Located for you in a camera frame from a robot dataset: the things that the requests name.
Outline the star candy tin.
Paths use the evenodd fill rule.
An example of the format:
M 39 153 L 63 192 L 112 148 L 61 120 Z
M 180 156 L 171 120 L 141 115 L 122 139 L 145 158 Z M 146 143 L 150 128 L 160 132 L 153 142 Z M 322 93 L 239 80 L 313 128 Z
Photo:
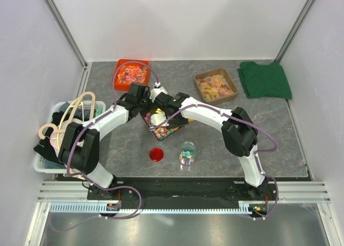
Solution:
M 144 117 L 142 117 L 143 121 L 148 127 L 148 130 L 152 133 L 152 135 L 158 140 L 163 141 L 166 138 L 170 137 L 173 133 L 177 132 L 179 129 L 187 125 L 190 119 L 185 119 L 183 117 L 174 117 L 170 121 L 168 121 L 168 126 L 160 126 L 155 128 L 155 126 L 151 125 L 150 116 L 154 113 L 164 113 L 159 108 L 154 108 L 150 112 L 148 112 Z

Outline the orange candy box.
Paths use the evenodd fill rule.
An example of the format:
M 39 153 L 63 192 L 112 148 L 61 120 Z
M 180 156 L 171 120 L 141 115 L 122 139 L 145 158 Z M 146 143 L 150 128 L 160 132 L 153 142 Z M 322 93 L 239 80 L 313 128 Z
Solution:
M 147 85 L 151 71 L 142 63 L 149 65 L 146 60 L 120 59 L 112 76 L 114 89 L 128 91 L 132 82 Z

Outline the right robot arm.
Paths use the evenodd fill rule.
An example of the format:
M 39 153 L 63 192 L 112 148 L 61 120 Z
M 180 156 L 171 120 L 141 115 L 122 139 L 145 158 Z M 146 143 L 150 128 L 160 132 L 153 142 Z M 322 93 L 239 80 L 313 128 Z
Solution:
M 167 118 L 165 122 L 175 117 L 193 119 L 220 131 L 226 149 L 239 158 L 247 195 L 256 200 L 265 194 L 268 181 L 258 155 L 258 130 L 244 109 L 221 109 L 204 104 L 184 93 L 173 97 L 159 92 L 152 96 L 152 102 L 164 111 Z

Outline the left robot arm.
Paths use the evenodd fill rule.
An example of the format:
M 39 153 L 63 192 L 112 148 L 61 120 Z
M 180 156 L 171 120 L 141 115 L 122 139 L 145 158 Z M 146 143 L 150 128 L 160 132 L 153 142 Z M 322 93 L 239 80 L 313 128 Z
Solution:
M 99 162 L 100 142 L 120 125 L 147 112 L 152 105 L 150 95 L 148 86 L 133 83 L 127 93 L 98 117 L 82 124 L 74 121 L 68 124 L 58 154 L 58 161 L 66 166 L 67 175 L 71 176 L 73 170 L 75 175 L 98 186 L 105 199 L 116 197 L 116 177 Z

